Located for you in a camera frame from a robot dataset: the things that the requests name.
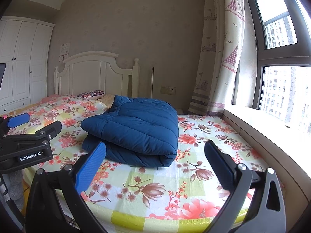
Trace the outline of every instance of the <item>pillow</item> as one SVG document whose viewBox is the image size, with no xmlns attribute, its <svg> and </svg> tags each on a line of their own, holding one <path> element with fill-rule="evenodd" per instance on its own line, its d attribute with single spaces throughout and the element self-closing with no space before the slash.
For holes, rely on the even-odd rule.
<svg viewBox="0 0 311 233">
<path fill-rule="evenodd" d="M 77 95 L 77 97 L 87 98 L 89 100 L 97 100 L 102 98 L 105 95 L 104 91 L 101 90 L 94 90 L 94 91 L 87 91 L 85 93 Z"/>
<path fill-rule="evenodd" d="M 105 104 L 108 108 L 111 108 L 114 102 L 114 95 L 105 94 L 102 98 L 98 99 L 100 102 Z"/>
</svg>

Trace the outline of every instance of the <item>floral bed sheet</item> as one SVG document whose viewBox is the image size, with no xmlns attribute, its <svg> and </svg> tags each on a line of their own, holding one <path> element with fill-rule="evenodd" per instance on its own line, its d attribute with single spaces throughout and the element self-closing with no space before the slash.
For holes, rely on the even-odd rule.
<svg viewBox="0 0 311 233">
<path fill-rule="evenodd" d="M 81 148 L 86 132 L 81 121 L 102 114 L 99 101 L 58 96 L 25 112 L 30 122 L 10 134 L 34 133 L 53 121 L 63 124 L 51 140 L 54 158 L 28 168 L 32 180 L 42 167 L 56 171 L 74 164 L 85 154 Z M 105 159 L 89 189 L 81 193 L 91 211 L 109 232 L 202 232 L 225 203 L 229 192 L 220 185 L 204 155 L 208 140 L 229 154 L 236 163 L 264 171 L 267 164 L 225 121 L 209 116 L 178 116 L 178 154 L 168 168 L 134 167 Z M 243 220 L 250 205 L 250 190 L 236 222 Z"/>
</svg>

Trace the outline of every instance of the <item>window sill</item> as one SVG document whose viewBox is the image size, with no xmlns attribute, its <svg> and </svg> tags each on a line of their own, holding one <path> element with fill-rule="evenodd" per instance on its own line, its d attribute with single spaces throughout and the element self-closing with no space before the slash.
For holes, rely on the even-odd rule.
<svg viewBox="0 0 311 233">
<path fill-rule="evenodd" d="M 225 111 L 236 116 L 274 143 L 311 178 L 310 139 L 305 134 L 295 128 L 285 127 L 284 122 L 260 110 L 230 105 Z"/>
</svg>

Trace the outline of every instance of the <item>wardrobe door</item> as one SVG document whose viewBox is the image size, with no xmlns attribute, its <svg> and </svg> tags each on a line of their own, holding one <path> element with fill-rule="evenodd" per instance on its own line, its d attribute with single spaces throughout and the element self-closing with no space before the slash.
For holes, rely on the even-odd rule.
<svg viewBox="0 0 311 233">
<path fill-rule="evenodd" d="M 0 20 L 0 63 L 6 63 L 4 76 L 0 88 L 0 106 L 13 101 L 12 66 L 15 44 L 21 21 Z"/>
<path fill-rule="evenodd" d="M 46 97 L 46 64 L 52 27 L 38 24 L 30 58 L 29 90 L 31 104 Z"/>
<path fill-rule="evenodd" d="M 37 24 L 22 22 L 18 33 L 12 71 L 13 100 L 29 97 L 29 65 Z"/>
</svg>

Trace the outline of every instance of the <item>wardrobe drawer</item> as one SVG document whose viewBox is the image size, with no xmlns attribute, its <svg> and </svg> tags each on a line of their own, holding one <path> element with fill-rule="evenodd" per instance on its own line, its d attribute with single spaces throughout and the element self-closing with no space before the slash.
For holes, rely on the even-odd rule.
<svg viewBox="0 0 311 233">
<path fill-rule="evenodd" d="M 30 98 L 25 98 L 12 103 L 8 103 L 0 107 L 0 114 L 11 112 L 16 109 L 21 109 L 28 105 L 30 105 Z"/>
</svg>

